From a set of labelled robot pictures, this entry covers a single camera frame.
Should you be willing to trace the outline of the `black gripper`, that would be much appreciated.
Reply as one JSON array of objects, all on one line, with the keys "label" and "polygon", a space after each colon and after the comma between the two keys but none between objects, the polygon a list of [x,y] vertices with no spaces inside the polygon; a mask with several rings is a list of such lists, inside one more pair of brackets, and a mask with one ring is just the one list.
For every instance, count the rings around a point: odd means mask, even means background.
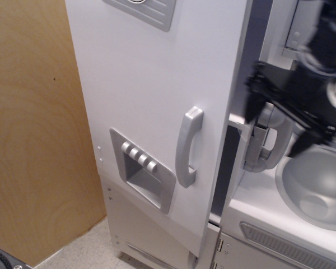
[{"label": "black gripper", "polygon": [[290,149],[296,157],[313,145],[327,145],[336,136],[336,108],[328,98],[332,81],[298,65],[293,71],[265,62],[256,62],[246,82],[249,96],[245,120],[259,116],[266,103],[271,103],[306,129]]}]

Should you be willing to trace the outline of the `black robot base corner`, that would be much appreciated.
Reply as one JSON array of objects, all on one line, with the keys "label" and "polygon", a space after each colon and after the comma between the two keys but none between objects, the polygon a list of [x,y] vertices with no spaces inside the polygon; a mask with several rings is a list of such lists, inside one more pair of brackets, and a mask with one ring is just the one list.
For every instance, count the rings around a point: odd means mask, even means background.
[{"label": "black robot base corner", "polygon": [[32,267],[0,249],[0,269],[32,269]]}]

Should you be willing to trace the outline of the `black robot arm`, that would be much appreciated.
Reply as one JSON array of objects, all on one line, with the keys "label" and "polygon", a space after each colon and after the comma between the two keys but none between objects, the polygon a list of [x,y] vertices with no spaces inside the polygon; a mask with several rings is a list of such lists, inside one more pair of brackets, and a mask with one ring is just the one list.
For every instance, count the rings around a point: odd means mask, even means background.
[{"label": "black robot arm", "polygon": [[260,116],[271,103],[304,128],[289,153],[295,157],[313,144],[327,145],[336,138],[336,108],[327,94],[336,82],[336,1],[324,1],[316,30],[300,49],[294,70],[256,62],[246,82],[249,96],[245,119]]}]

